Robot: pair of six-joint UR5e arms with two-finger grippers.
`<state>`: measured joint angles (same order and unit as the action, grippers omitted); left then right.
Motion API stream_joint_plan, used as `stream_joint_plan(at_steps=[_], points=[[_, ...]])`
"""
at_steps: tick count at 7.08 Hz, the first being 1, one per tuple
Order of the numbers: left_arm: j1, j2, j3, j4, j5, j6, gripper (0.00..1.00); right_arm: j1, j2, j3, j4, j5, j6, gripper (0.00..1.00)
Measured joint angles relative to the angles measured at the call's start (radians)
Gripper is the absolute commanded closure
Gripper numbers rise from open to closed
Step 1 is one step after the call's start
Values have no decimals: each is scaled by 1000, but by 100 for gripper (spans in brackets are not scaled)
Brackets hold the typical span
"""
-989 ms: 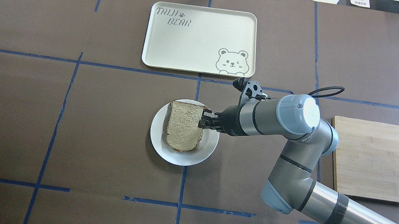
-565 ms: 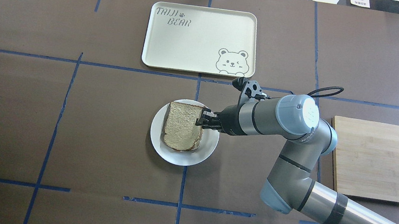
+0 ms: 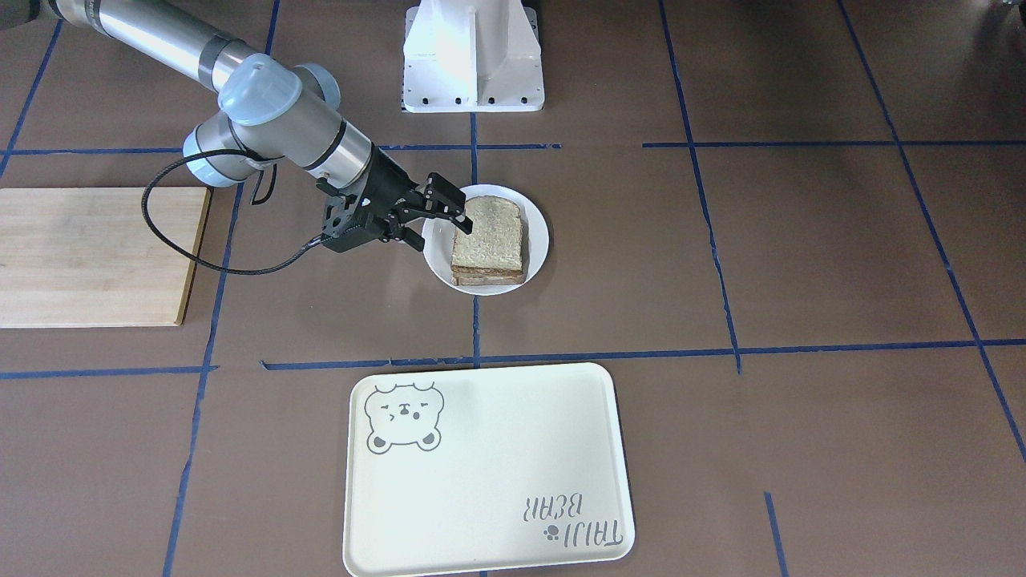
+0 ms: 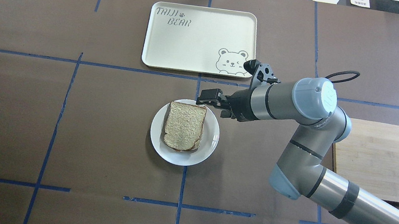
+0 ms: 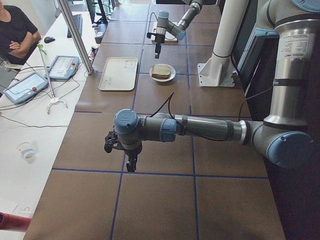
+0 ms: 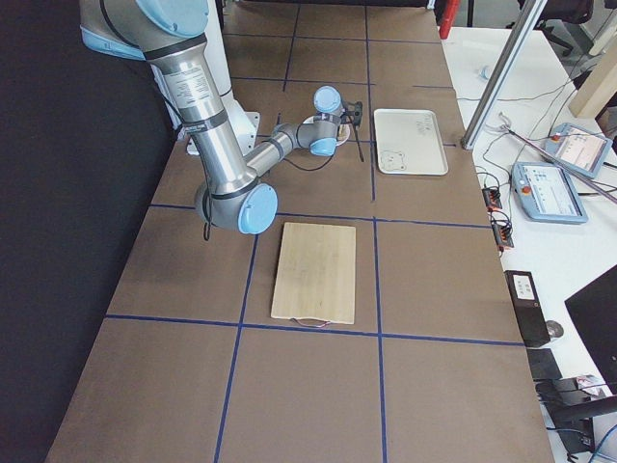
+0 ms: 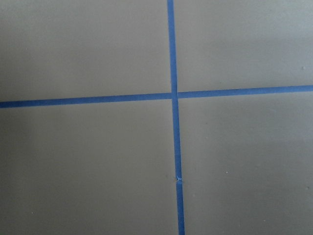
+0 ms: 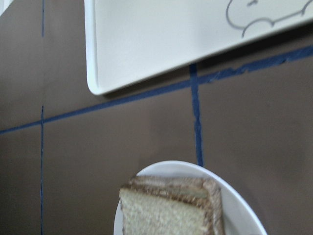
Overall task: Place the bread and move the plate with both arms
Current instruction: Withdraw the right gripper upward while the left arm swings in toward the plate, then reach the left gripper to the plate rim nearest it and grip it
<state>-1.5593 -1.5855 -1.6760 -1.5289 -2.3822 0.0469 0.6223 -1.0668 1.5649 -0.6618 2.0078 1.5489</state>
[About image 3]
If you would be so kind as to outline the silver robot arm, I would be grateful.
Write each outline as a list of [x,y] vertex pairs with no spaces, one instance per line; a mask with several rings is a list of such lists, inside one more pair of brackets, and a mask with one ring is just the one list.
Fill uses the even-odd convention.
[[215,116],[184,140],[190,171],[212,187],[238,184],[279,161],[316,180],[329,200],[317,242],[345,252],[374,240],[415,251],[412,220],[449,220],[472,233],[464,192],[437,174],[408,178],[340,113],[334,77],[286,68],[245,41],[164,1],[4,1],[2,28],[58,18],[96,30],[215,92]]

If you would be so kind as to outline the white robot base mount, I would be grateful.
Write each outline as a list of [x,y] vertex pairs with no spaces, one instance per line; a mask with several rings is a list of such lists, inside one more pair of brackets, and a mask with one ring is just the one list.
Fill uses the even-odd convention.
[[422,1],[406,11],[401,106],[415,114],[543,109],[539,3]]

